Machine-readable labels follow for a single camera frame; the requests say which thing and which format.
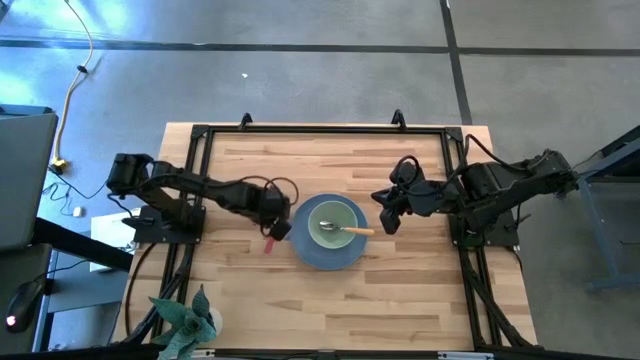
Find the wooden tabletop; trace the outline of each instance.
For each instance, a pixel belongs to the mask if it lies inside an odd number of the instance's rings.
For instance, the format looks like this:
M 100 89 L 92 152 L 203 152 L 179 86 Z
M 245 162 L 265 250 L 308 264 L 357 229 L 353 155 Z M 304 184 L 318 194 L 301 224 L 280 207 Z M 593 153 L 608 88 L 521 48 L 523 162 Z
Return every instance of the wooden tabletop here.
M 159 159 L 184 166 L 192 126 L 167 124 Z M 487 127 L 462 128 L 491 148 Z M 202 151 L 201 146 L 194 169 L 200 167 Z M 389 173 L 407 154 L 420 160 L 426 177 L 444 179 L 440 142 L 431 135 L 216 134 L 210 177 L 289 177 L 300 188 L 298 204 L 319 193 L 342 194 L 362 208 L 377 235 L 369 238 L 364 255 L 351 267 L 319 271 L 303 264 L 287 241 L 264 254 L 265 241 L 257 227 L 205 201 L 207 220 L 187 301 L 204 285 L 224 325 L 220 336 L 204 347 L 472 349 L 460 262 L 446 217 L 404 216 L 398 232 L 386 235 L 378 220 L 381 206 L 370 197 L 391 185 Z M 474 146 L 468 160 L 489 158 Z M 293 197 L 290 185 L 278 185 Z M 143 249 L 136 252 L 134 265 Z M 158 295 L 167 250 L 166 245 L 156 246 L 140 268 L 131 297 L 132 327 L 150 309 L 147 297 Z M 515 256 L 501 248 L 486 252 L 497 303 L 535 343 Z M 486 312 L 482 306 L 478 311 L 488 339 Z M 123 319 L 121 311 L 114 340 L 124 338 Z

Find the metal spoon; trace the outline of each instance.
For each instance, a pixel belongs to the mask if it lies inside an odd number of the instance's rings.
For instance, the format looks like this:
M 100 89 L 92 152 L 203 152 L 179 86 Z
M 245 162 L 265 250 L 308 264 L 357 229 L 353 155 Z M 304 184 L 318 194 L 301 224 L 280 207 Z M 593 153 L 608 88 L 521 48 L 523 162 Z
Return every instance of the metal spoon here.
M 320 228 L 326 231 L 341 230 L 341 231 L 346 231 L 354 234 L 369 235 L 369 236 L 375 235 L 376 233 L 373 229 L 338 227 L 336 226 L 336 224 L 332 223 L 331 221 L 325 221 L 325 220 L 320 221 Z

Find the gray floor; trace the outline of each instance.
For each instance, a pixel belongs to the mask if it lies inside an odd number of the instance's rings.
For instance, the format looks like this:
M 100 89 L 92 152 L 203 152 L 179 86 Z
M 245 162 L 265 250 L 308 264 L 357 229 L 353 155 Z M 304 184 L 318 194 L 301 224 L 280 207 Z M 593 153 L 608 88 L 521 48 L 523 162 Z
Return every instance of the gray floor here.
M 638 48 L 640 2 L 450 0 L 460 46 Z M 96 38 L 155 42 L 444 46 L 436 0 L 75 1 Z M 84 39 L 62 1 L 15 0 L 4 39 Z M 85 50 L 0 47 L 0 102 L 60 111 Z M 168 121 L 461 124 L 446 54 L 100 50 L 76 91 L 62 153 L 70 180 L 91 192 L 116 152 L 156 154 Z M 638 125 L 640 57 L 463 56 L 474 124 L 489 125 L 499 156 L 549 147 L 577 163 Z M 74 198 L 95 216 L 104 197 Z M 136 205 L 128 202 L 127 206 Z M 88 218 L 40 214 L 73 230 Z M 540 344 L 640 358 L 640 290 L 588 295 L 604 275 L 577 194 L 539 197 L 520 231 L 527 292 Z

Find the table leg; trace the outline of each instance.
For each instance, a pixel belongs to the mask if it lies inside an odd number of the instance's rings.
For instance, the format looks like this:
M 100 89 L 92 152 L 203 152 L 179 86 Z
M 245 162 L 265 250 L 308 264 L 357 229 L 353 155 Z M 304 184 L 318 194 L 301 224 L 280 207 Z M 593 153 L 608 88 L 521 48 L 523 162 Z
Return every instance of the table leg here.
M 129 271 L 133 255 L 50 221 L 36 218 L 33 243 L 46 243 L 67 254 L 121 271 Z

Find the bowl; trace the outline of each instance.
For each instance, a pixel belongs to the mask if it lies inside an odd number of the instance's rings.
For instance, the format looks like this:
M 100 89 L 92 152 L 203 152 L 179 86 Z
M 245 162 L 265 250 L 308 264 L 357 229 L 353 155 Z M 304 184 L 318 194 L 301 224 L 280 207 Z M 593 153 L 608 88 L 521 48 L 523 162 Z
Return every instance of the bowl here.
M 333 231 L 323 230 L 320 221 L 329 221 L 336 225 Z M 309 234 L 316 244 L 327 249 L 340 249 L 347 246 L 356 234 L 342 231 L 340 227 L 358 227 L 356 213 L 349 205 L 340 201 L 325 201 L 318 204 L 309 214 Z

